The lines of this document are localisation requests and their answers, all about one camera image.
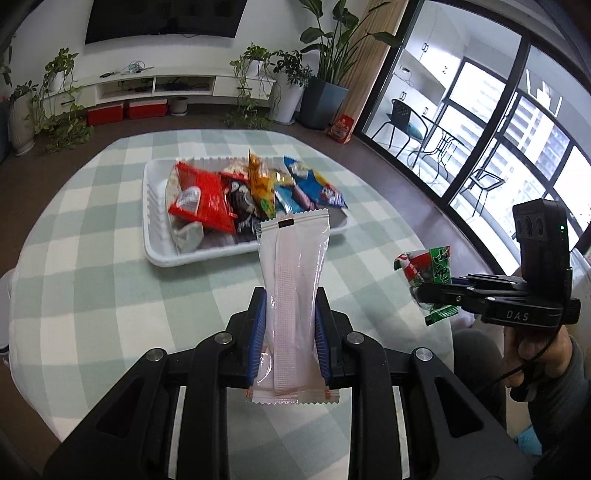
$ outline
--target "metal screw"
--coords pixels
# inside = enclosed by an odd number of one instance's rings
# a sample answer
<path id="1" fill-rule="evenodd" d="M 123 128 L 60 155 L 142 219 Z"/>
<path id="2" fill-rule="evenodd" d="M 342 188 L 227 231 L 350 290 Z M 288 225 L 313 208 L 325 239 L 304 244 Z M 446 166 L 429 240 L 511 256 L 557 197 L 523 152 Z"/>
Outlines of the metal screw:
<path id="1" fill-rule="evenodd" d="M 414 355 L 421 361 L 421 362 L 428 362 L 431 358 L 433 358 L 433 352 L 428 348 L 419 348 Z"/>
<path id="2" fill-rule="evenodd" d="M 146 353 L 146 358 L 150 362 L 158 362 L 164 358 L 164 350 L 161 348 L 152 348 L 151 350 L 148 350 L 148 353 Z"/>
<path id="3" fill-rule="evenodd" d="M 347 341 L 353 345 L 359 345 L 360 343 L 363 343 L 364 340 L 365 337 L 363 336 L 363 333 L 351 332 L 347 335 Z"/>
<path id="4" fill-rule="evenodd" d="M 227 345 L 232 341 L 232 334 L 228 332 L 220 332 L 215 336 L 214 340 L 220 345 Z"/>

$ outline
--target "red storage box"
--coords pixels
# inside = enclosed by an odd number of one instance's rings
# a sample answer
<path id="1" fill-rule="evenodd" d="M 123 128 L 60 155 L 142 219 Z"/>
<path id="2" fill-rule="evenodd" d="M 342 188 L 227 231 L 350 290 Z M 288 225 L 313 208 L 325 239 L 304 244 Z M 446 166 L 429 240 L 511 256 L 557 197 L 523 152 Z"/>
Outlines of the red storage box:
<path id="1" fill-rule="evenodd" d="M 106 105 L 89 108 L 86 122 L 89 125 L 114 124 L 123 120 L 124 102 L 107 103 Z"/>
<path id="2" fill-rule="evenodd" d="M 167 109 L 168 100 L 166 98 L 139 100 L 129 103 L 127 115 L 131 120 L 136 118 L 150 118 L 153 116 L 166 116 Z"/>

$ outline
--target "person's arm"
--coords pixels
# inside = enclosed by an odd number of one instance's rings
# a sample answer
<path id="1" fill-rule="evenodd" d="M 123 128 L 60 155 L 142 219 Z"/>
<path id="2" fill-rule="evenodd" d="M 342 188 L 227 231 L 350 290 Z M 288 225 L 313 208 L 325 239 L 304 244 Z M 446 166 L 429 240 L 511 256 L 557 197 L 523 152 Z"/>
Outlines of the person's arm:
<path id="1" fill-rule="evenodd" d="M 505 328 L 505 371 L 534 357 L 547 341 L 547 335 L 532 332 L 519 341 L 515 329 Z M 547 379 L 538 387 L 529 411 L 536 435 L 547 451 L 581 415 L 589 399 L 589 383 L 583 375 L 583 354 L 564 326 L 538 361 L 545 364 Z M 523 379 L 523 372 L 519 372 L 509 377 L 505 386 L 518 387 Z"/>
<path id="2" fill-rule="evenodd" d="M 574 339 L 570 340 L 573 353 L 564 374 L 540 385 L 528 406 L 531 423 L 544 451 L 561 441 L 589 400 L 589 382 L 583 375 L 583 352 Z"/>

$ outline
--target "gray planter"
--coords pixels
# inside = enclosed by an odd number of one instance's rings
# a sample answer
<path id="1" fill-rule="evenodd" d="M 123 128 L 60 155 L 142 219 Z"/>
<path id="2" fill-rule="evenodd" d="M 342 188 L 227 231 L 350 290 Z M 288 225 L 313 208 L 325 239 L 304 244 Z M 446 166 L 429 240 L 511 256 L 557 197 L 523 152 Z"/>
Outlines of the gray planter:
<path id="1" fill-rule="evenodd" d="M 8 156 L 8 107 L 0 100 L 0 162 Z"/>
<path id="2" fill-rule="evenodd" d="M 35 146 L 35 123 L 33 122 L 32 95 L 26 94 L 10 106 L 10 138 L 17 157 Z"/>
<path id="3" fill-rule="evenodd" d="M 311 78 L 301 100 L 298 120 L 306 128 L 324 130 L 332 122 L 347 93 L 346 88 Z"/>

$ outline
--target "black chair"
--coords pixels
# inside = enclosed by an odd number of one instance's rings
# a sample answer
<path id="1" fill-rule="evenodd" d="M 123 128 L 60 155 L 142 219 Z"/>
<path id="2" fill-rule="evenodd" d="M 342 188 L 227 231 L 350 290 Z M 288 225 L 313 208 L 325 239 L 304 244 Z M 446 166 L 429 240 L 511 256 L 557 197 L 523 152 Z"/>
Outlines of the black chair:
<path id="1" fill-rule="evenodd" d="M 464 187 L 460 192 L 460 195 L 464 193 L 466 190 L 470 190 L 474 185 L 480 188 L 480 195 L 478 196 L 476 206 L 474 207 L 474 213 L 472 214 L 472 216 L 474 216 L 478 211 L 478 204 L 480 203 L 482 193 L 486 192 L 484 202 L 482 202 L 482 208 L 480 209 L 480 216 L 482 216 L 482 212 L 484 212 L 484 205 L 486 204 L 486 200 L 488 198 L 488 193 L 504 185 L 505 180 L 503 180 L 498 175 L 495 175 L 494 173 L 486 171 L 484 168 L 477 168 L 476 170 L 474 170 L 474 172 L 472 172 L 472 175 L 470 175 L 469 179 L 470 186 Z"/>
<path id="2" fill-rule="evenodd" d="M 427 124 L 424 122 L 424 120 L 421 118 L 421 116 L 415 112 L 412 108 L 410 108 L 406 103 L 401 102 L 400 100 L 392 100 L 392 113 L 387 113 L 388 115 L 388 121 L 386 123 L 384 123 L 381 127 L 378 128 L 378 131 L 376 133 L 374 133 L 372 140 L 375 138 L 375 136 L 380 132 L 380 130 L 382 128 L 384 128 L 386 125 L 390 124 L 392 125 L 392 135 L 390 136 L 390 145 L 388 146 L 388 149 L 392 148 L 392 140 L 394 139 L 394 132 L 396 131 L 396 129 L 398 128 L 403 134 L 405 134 L 408 137 L 407 142 L 404 144 L 404 146 L 398 151 L 398 153 L 394 156 L 395 158 L 398 158 L 398 156 L 400 155 L 400 152 L 402 152 L 406 146 L 409 144 L 409 142 L 411 140 L 416 140 L 417 142 L 419 142 L 420 144 L 423 143 L 423 140 L 425 139 L 425 137 L 427 136 Z M 411 124 L 410 122 L 410 118 L 411 115 L 415 115 L 423 124 L 423 126 L 425 127 L 425 133 L 422 133 L 421 131 L 418 130 L 418 128 L 414 125 Z"/>

